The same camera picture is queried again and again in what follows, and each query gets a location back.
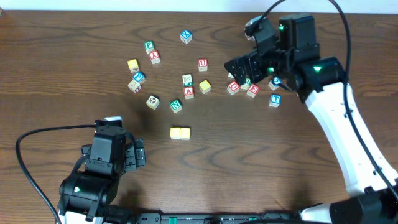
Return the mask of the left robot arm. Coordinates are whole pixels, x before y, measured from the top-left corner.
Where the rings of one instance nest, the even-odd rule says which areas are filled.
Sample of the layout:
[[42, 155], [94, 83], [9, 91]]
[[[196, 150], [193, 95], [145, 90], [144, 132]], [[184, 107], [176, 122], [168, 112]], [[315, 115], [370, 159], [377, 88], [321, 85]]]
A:
[[135, 223], [128, 209], [112, 205], [121, 177], [146, 164], [144, 140], [121, 126], [97, 126], [93, 142], [60, 186], [62, 223]]

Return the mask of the yellow O block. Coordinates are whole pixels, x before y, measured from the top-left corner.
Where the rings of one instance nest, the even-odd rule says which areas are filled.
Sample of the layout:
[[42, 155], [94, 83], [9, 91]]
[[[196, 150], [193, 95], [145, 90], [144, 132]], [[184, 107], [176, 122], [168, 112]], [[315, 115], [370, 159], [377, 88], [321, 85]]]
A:
[[180, 128], [180, 139], [190, 140], [190, 128]]

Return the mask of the green R block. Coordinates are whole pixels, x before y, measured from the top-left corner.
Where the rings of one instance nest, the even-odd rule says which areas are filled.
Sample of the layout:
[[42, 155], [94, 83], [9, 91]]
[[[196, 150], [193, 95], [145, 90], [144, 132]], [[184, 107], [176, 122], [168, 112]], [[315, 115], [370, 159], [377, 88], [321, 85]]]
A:
[[240, 89], [247, 90], [250, 86], [251, 86], [251, 80], [249, 78], [246, 78], [245, 83], [240, 86]]

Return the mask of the yellow C block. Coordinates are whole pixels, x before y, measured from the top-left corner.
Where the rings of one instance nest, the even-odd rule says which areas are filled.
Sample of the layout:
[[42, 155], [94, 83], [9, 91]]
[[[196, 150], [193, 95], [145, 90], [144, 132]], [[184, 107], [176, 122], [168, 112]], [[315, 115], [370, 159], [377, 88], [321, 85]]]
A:
[[180, 139], [180, 128], [179, 127], [171, 127], [170, 128], [170, 138], [171, 139]]

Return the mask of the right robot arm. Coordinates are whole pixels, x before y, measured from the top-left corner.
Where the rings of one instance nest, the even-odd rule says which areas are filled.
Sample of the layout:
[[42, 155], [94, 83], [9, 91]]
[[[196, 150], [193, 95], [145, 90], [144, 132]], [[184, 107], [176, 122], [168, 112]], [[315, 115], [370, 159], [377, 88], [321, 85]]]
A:
[[298, 212], [301, 223], [396, 223], [397, 172], [386, 161], [365, 125], [345, 71], [335, 57], [322, 58], [315, 20], [309, 14], [279, 19], [277, 29], [259, 16], [244, 28], [254, 50], [225, 63], [234, 77], [229, 91], [259, 81], [295, 91], [316, 117], [338, 160], [349, 199]]

